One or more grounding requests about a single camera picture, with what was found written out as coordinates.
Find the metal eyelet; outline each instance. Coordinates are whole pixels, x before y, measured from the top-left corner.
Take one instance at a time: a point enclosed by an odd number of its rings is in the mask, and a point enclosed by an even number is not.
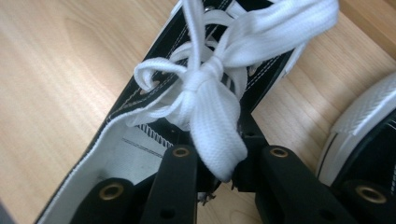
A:
[[[214,9],[216,9],[215,7],[213,7],[213,6],[208,6],[208,7],[205,7],[205,9],[204,9],[204,13],[206,13],[206,12],[208,12],[208,11],[211,11],[211,10],[214,10]]]

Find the sneaker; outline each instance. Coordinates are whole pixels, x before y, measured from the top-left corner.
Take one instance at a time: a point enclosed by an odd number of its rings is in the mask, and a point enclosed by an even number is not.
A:
[[[38,222],[70,222],[103,180],[141,185],[166,149],[191,140],[216,179],[229,181],[247,155],[236,130],[240,104],[252,110],[337,14],[335,0],[177,4]]]
[[[340,187],[360,179],[396,188],[396,73],[361,95],[337,120],[322,151],[318,179]]]

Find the wooden surface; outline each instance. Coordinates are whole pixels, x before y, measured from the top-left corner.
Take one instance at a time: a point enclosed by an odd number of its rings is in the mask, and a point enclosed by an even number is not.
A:
[[[175,2],[0,1],[0,200],[18,223],[35,220],[78,160]],[[388,20],[390,9],[365,10]],[[312,171],[340,114],[396,71],[394,35],[384,51],[348,17],[310,42],[253,113],[270,144]],[[199,223],[260,223],[253,194],[226,184],[217,195]]]

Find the white stitching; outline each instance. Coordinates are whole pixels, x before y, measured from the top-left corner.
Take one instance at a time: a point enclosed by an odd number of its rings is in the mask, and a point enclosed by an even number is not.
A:
[[[248,84],[247,84],[247,89],[246,91],[248,91],[252,86],[254,86],[254,84],[268,71],[268,69],[270,69],[272,67],[272,65],[274,65],[274,63],[277,61],[277,59],[279,58],[279,56],[276,56],[274,59],[271,60],[271,62],[269,62],[267,65],[265,65],[265,67],[262,69],[262,72],[260,72],[255,79],[251,80]]]
[[[392,128],[393,130],[396,130],[396,127],[393,126],[393,125],[391,125],[390,123],[388,123],[388,126],[389,126],[390,128]]]
[[[155,139],[156,142],[160,143],[164,147],[172,147],[173,144],[170,143],[168,140],[160,136],[158,133],[156,133],[154,130],[152,130],[147,124],[141,124],[137,126],[140,130],[142,130],[145,134],[148,135],[148,137]]]

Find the black sneaker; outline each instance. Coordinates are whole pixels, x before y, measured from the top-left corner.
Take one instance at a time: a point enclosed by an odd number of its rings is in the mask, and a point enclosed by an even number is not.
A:
[[[245,110],[253,110],[293,67],[307,41],[331,28],[338,14],[335,0],[298,1],[293,6],[248,0],[183,4],[183,10],[177,4],[172,11],[145,61],[136,67],[134,78],[39,223],[69,223],[83,199],[103,180],[143,185],[157,173],[165,150],[191,145],[191,135],[208,170],[216,179],[229,181],[233,168],[247,154],[236,130],[239,102]],[[266,24],[258,26],[253,21]],[[231,35],[224,42],[227,32]],[[247,40],[237,38],[240,35]],[[259,40],[246,45],[253,37]],[[246,45],[245,53],[233,53],[238,45]]]
[[[359,179],[395,193],[396,73],[376,83],[337,120],[317,175],[336,188]]]

